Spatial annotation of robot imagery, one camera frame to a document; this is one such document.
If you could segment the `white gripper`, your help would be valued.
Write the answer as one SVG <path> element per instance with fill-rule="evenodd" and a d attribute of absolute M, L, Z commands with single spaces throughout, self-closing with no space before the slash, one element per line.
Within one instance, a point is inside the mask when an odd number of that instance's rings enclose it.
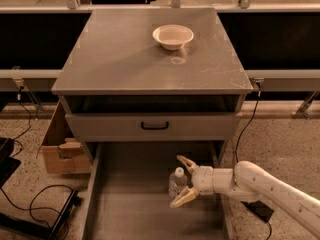
<path fill-rule="evenodd" d="M 190 174 L 192 174 L 192 188 L 185 187 L 170 203 L 171 208 L 178 208 L 188 202 L 193 201 L 200 195 L 213 195 L 213 172 L 210 166 L 199 166 L 183 155 L 177 155 L 180 161 Z"/>

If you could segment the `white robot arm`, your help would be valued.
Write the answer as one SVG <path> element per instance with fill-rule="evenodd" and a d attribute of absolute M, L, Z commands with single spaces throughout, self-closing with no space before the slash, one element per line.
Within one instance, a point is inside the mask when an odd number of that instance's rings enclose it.
<path fill-rule="evenodd" d="M 262 196 L 296 220 L 317 239 L 320 238 L 320 201 L 272 176 L 249 161 L 238 162 L 233 169 L 199 166 L 177 155 L 191 175 L 192 187 L 185 187 L 170 203 L 178 208 L 199 195 L 224 194 L 237 201 L 253 203 Z"/>

